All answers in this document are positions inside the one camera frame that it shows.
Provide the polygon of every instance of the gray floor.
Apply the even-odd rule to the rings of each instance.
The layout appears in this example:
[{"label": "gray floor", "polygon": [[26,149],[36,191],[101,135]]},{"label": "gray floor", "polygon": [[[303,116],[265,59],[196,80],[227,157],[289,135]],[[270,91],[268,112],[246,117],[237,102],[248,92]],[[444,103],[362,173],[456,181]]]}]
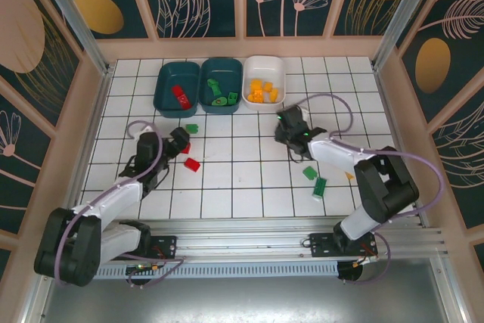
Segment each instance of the gray floor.
[{"label": "gray floor", "polygon": [[124,281],[93,281],[54,288],[45,315],[47,323],[446,321],[423,260],[392,262],[381,282],[366,286],[334,277],[172,279],[139,291]]}]

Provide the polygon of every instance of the white grid surface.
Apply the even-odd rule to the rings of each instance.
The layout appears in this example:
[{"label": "white grid surface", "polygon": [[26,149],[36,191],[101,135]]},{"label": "white grid surface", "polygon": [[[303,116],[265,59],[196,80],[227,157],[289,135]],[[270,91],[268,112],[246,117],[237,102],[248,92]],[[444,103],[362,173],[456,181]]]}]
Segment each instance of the white grid surface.
[{"label": "white grid surface", "polygon": [[[109,188],[135,153],[135,143],[126,135],[128,123],[146,120],[155,122],[163,136],[189,123],[198,124],[199,132],[191,135],[189,155],[173,160],[165,181],[125,210],[122,219],[346,216],[361,204],[355,180],[349,181],[342,170],[310,160],[290,161],[286,147],[274,141],[278,120],[273,113],[251,111],[241,102],[233,115],[206,114],[199,105],[191,118],[160,116],[153,107],[154,89],[161,66],[170,61],[180,60],[117,62],[81,194],[83,203]],[[188,61],[202,64],[205,59]],[[355,125],[344,140],[370,148],[393,146],[368,58],[289,57],[284,63],[284,106],[314,93],[333,92],[355,113]],[[310,111],[312,127],[332,131],[348,125],[347,110],[337,101],[315,98],[303,106]],[[201,163],[197,172],[183,165],[188,157]],[[327,179],[323,203],[312,198],[315,181],[303,175],[307,166]]]}]

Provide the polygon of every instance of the toy block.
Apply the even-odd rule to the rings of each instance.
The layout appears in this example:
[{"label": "toy block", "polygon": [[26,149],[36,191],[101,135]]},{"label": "toy block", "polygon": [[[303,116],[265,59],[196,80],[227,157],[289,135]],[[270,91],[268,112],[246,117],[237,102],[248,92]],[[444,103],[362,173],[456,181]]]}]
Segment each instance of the toy block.
[{"label": "toy block", "polygon": [[315,189],[312,192],[313,198],[316,200],[323,200],[324,189],[326,188],[326,179],[316,179]]},{"label": "toy block", "polygon": [[198,125],[197,124],[187,124],[185,129],[187,129],[188,134],[197,134]]},{"label": "toy block", "polygon": [[212,106],[225,106],[227,104],[227,98],[221,96],[220,98],[216,98],[212,101]]},{"label": "toy block", "polygon": [[216,79],[208,79],[206,83],[208,84],[209,87],[219,85],[219,81],[217,81]]},{"label": "toy block", "polygon": [[196,160],[193,160],[191,158],[188,158],[184,163],[184,166],[189,168],[190,170],[193,170],[196,172],[200,168],[200,163],[198,163]]},{"label": "toy block", "polygon": [[250,81],[250,92],[254,92],[255,90],[262,90],[262,80],[252,79]]},{"label": "toy block", "polygon": [[182,150],[180,153],[188,154],[188,153],[190,153],[190,148],[191,148],[191,143],[188,143],[187,147],[184,150]]},{"label": "toy block", "polygon": [[266,82],[266,83],[264,83],[264,91],[265,92],[272,91],[272,82]]},{"label": "toy block", "polygon": [[269,93],[269,99],[271,100],[272,103],[276,102],[278,99],[278,93],[279,90],[277,89],[272,89],[271,92]]},{"label": "toy block", "polygon": [[220,91],[219,85],[213,85],[212,92],[214,96],[220,96],[222,94]]},{"label": "toy block", "polygon": [[237,98],[239,94],[237,92],[229,92],[228,93],[228,104],[235,105],[237,103]]},{"label": "toy block", "polygon": [[307,168],[305,168],[302,173],[306,176],[307,179],[309,179],[310,181],[312,181],[314,178],[316,178],[318,176],[318,172],[316,172],[314,170],[314,168],[312,166],[308,166]]},{"label": "toy block", "polygon": [[172,92],[180,103],[183,110],[188,110],[189,108],[191,108],[190,101],[188,100],[187,95],[183,92],[183,89],[180,86],[174,85],[172,87]]}]

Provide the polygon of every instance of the red toy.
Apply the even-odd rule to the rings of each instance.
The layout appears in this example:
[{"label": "red toy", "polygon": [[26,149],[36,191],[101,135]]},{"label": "red toy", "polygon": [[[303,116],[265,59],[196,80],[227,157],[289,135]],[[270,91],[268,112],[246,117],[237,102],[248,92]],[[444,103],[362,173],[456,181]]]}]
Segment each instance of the red toy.
[{"label": "red toy", "polygon": [[191,158],[188,158],[187,161],[184,163],[184,165],[196,172],[200,168],[200,163],[198,163],[196,160],[193,160]]},{"label": "red toy", "polygon": [[183,110],[188,110],[191,107],[191,104],[187,98],[187,95],[183,92],[183,89],[180,86],[174,85],[172,87],[172,92],[178,99],[178,102],[180,103],[181,107],[183,107]]},{"label": "red toy", "polygon": [[188,143],[187,147],[184,150],[182,150],[180,153],[188,154],[190,153],[190,148],[191,148],[191,144]]}]

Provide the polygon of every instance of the purple cable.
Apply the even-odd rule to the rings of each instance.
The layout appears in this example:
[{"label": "purple cable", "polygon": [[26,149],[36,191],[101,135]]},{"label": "purple cable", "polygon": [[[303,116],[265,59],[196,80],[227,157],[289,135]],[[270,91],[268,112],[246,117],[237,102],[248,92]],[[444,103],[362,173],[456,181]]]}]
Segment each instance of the purple cable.
[{"label": "purple cable", "polygon": [[[427,165],[437,175],[437,179],[439,180],[439,190],[437,191],[436,196],[432,199],[431,202],[429,202],[428,204],[426,204],[422,207],[419,207],[419,208],[417,208],[416,210],[413,210],[413,211],[409,211],[409,212],[405,212],[405,213],[397,213],[396,215],[394,215],[394,217],[392,219],[398,219],[400,217],[416,215],[420,212],[426,211],[429,208],[434,207],[437,204],[437,202],[439,202],[440,198],[442,197],[442,195],[444,193],[445,182],[444,182],[443,174],[439,171],[439,169],[436,166],[434,166],[429,160],[422,158],[422,157],[420,157],[416,154],[404,153],[404,152],[401,152],[401,151],[376,151],[376,150],[372,150],[372,149],[357,148],[357,147],[354,147],[352,145],[347,145],[340,140],[336,140],[334,138],[334,136],[336,134],[348,132],[353,125],[354,116],[353,116],[353,112],[351,110],[351,107],[340,96],[333,95],[333,94],[328,93],[328,92],[322,92],[322,93],[319,93],[319,94],[316,94],[316,95],[309,96],[308,98],[305,98],[305,99],[297,102],[296,105],[299,105],[306,100],[310,100],[312,98],[317,98],[318,96],[327,96],[327,97],[330,97],[330,98],[337,99],[338,101],[341,101],[341,103],[343,103],[349,111],[349,126],[344,130],[334,130],[334,131],[330,132],[330,139],[334,144],[337,144],[340,147],[348,148],[352,151],[358,151],[359,153],[375,154],[375,155],[390,155],[390,156],[408,157],[408,158],[411,158],[411,159],[415,159],[415,160],[418,160],[419,162],[422,162],[425,165]],[[382,225],[378,225],[372,231],[376,231],[381,226]]]},{"label": "purple cable", "polygon": [[375,233],[375,236],[378,236],[379,238],[381,238],[381,240],[383,241],[383,243],[386,246],[386,258],[387,258],[387,260],[386,260],[385,268],[375,278],[371,278],[371,279],[368,279],[368,280],[365,280],[365,281],[350,281],[350,280],[347,280],[345,282],[348,282],[348,283],[354,284],[354,285],[366,285],[366,284],[376,283],[377,281],[381,280],[383,278],[383,276],[385,276],[386,272],[388,271],[388,268],[390,267],[390,260],[392,259],[392,253],[390,252],[390,245],[389,245],[388,241],[381,234],[379,234],[378,232],[374,232],[374,233]]},{"label": "purple cable", "polygon": [[137,176],[132,177],[130,179],[126,179],[125,181],[122,181],[121,183],[114,185],[113,187],[109,188],[108,190],[106,190],[103,193],[101,193],[100,195],[98,195],[91,203],[88,203],[86,207],[84,207],[82,210],[80,210],[79,213],[77,213],[74,216],[74,218],[69,222],[69,224],[67,225],[64,233],[62,234],[62,237],[60,238],[59,247],[57,248],[57,253],[55,255],[54,279],[55,279],[55,282],[56,282],[57,285],[65,285],[66,284],[66,283],[62,282],[62,280],[61,280],[61,257],[62,257],[62,251],[64,250],[64,247],[66,245],[67,237],[69,236],[69,233],[73,229],[76,222],[82,217],[82,215],[84,213],[86,213],[87,211],[92,209],[92,207],[94,207],[96,204],[98,204],[108,194],[110,194],[111,192],[115,191],[116,189],[118,189],[118,188],[120,188],[124,185],[132,183],[132,182],[137,181],[138,179],[144,177],[149,172],[151,172],[151,170],[153,170],[153,168],[160,161],[161,154],[163,152],[163,140],[162,140],[161,133],[158,130],[157,126],[154,125],[154,123],[148,123],[148,122],[143,121],[143,120],[135,120],[132,123],[128,124],[128,126],[127,126],[127,134],[130,138],[134,138],[134,137],[129,132],[129,128],[131,126],[135,125],[135,124],[144,124],[145,126],[150,126],[153,129],[153,131],[157,134],[158,143],[159,143],[157,157],[155,158],[154,162],[148,167],[148,169],[146,169],[144,172],[142,172],[142,173],[138,174]]},{"label": "purple cable", "polygon": [[[124,253],[121,256],[122,257],[128,257],[130,259],[136,259],[136,260],[140,260],[140,261],[148,261],[148,262],[154,262],[154,263],[158,263],[158,262],[164,262],[164,263],[177,262],[178,263],[175,266],[173,266],[170,270],[168,270],[165,274],[161,275],[159,278],[151,279],[148,283],[140,285],[139,286],[140,289],[143,289],[144,287],[150,287],[150,286],[153,286],[155,284],[162,282],[163,280],[166,279],[166,277],[168,275],[170,275],[172,272],[174,272],[176,269],[178,269],[183,264],[183,262],[185,262],[185,259],[151,259],[151,258],[148,258],[148,257],[140,257],[140,256],[130,255],[129,253]],[[128,282],[131,284],[131,287],[136,286],[131,280],[132,276],[136,272],[137,271],[134,270],[128,276]]]}]

